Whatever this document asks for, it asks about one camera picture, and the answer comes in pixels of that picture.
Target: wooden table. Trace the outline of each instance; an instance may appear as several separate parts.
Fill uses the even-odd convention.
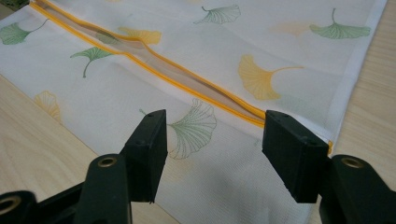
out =
[[[335,154],[372,164],[396,190],[396,0],[389,0],[347,108]],[[0,76],[0,194],[39,201],[85,178],[96,155]],[[309,223],[320,223],[318,204]],[[177,223],[156,204],[133,203],[135,223]]]

